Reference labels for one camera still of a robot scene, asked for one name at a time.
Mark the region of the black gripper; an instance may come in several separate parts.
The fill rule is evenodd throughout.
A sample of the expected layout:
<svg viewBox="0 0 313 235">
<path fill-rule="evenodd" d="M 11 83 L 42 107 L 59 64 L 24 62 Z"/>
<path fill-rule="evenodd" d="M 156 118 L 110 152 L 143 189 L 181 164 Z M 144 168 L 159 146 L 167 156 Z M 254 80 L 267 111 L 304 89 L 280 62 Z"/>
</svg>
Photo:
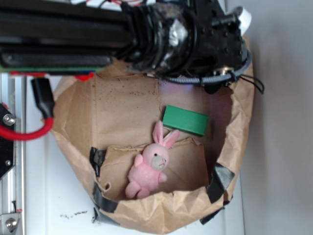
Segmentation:
<svg viewBox="0 0 313 235">
<path fill-rule="evenodd" d="M 243 39 L 252 15 L 224 12 L 217 0 L 158 0 L 134 8 L 140 47 L 132 69 L 213 94 L 236 82 L 251 64 Z"/>
</svg>

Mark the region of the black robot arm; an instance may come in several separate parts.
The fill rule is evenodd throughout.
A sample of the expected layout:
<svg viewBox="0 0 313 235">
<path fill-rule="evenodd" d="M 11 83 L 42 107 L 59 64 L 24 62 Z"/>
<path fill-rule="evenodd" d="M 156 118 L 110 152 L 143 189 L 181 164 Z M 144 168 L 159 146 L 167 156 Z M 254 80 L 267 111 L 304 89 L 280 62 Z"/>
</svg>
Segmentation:
<svg viewBox="0 0 313 235">
<path fill-rule="evenodd" d="M 0 70 L 81 75 L 114 60 L 131 72 L 211 93 L 237 82 L 252 56 L 243 38 L 249 15 L 217 0 L 3 0 Z"/>
</svg>

